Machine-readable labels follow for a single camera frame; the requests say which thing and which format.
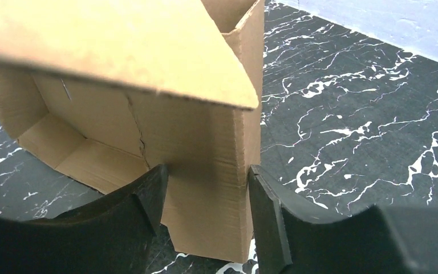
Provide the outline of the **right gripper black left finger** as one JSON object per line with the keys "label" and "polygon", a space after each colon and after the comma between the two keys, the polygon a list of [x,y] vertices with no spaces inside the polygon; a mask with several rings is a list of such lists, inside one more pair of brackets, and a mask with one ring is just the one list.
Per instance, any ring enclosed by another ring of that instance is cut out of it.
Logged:
{"label": "right gripper black left finger", "polygon": [[55,218],[0,217],[0,273],[144,273],[167,185],[159,164]]}

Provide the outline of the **brown cardboard box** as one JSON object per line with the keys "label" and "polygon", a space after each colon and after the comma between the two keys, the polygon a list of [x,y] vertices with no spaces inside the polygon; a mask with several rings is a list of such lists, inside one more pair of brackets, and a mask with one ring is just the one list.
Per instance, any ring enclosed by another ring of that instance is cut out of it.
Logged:
{"label": "brown cardboard box", "polygon": [[244,263],[264,1],[0,1],[0,123],[108,194],[165,164],[177,252]]}

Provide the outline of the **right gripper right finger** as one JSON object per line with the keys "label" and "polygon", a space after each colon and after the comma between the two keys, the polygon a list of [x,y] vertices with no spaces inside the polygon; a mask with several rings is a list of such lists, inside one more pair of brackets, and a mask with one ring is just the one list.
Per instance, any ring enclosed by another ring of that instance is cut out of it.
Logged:
{"label": "right gripper right finger", "polygon": [[261,273],[438,273],[438,206],[322,208],[252,165],[248,186]]}

